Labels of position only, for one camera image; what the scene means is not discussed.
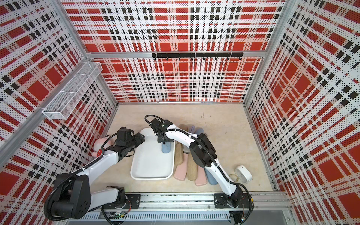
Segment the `purple fabric glasses case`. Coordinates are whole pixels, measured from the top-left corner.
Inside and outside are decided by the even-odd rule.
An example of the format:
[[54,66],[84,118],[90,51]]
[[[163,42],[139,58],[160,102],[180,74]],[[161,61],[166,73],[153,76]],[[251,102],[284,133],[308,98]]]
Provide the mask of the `purple fabric glasses case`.
[[191,127],[188,129],[188,132],[194,134],[194,133],[195,133],[195,126],[191,126]]

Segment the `light blue case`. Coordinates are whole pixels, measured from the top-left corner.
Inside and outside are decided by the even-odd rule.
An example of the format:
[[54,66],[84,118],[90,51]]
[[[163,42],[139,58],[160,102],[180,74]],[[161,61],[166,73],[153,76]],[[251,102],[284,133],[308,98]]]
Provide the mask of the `light blue case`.
[[197,128],[196,131],[195,131],[195,134],[196,134],[196,135],[200,135],[200,134],[202,134],[202,133],[204,133],[204,129],[203,129],[203,128]]

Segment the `tan case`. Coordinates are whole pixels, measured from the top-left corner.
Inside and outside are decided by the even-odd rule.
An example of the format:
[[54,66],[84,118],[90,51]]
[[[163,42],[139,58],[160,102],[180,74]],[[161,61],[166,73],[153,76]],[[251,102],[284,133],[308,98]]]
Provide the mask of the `tan case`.
[[189,181],[195,181],[197,179],[197,164],[195,163],[191,153],[187,158],[187,179]]

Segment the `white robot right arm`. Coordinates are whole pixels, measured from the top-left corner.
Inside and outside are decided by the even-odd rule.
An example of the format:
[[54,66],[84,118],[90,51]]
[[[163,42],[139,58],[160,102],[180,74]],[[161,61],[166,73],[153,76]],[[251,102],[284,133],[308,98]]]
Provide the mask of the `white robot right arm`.
[[242,216],[236,216],[234,223],[244,224],[254,210],[253,198],[243,184],[234,182],[223,170],[208,137],[204,133],[196,135],[187,132],[156,115],[146,115],[144,120],[152,128],[159,142],[175,140],[189,148],[194,162],[208,171],[220,185],[227,205],[234,209],[242,208]]

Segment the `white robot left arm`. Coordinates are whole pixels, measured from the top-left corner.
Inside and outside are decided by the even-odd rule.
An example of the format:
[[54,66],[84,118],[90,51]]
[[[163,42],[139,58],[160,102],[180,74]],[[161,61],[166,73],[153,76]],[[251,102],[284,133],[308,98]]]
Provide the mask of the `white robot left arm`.
[[144,135],[126,127],[121,127],[114,137],[115,143],[109,147],[103,143],[100,154],[89,164],[57,176],[44,205],[44,215],[48,220],[81,219],[86,213],[104,205],[122,208],[130,202],[123,187],[107,186],[105,190],[91,192],[91,184],[100,175],[145,141]]

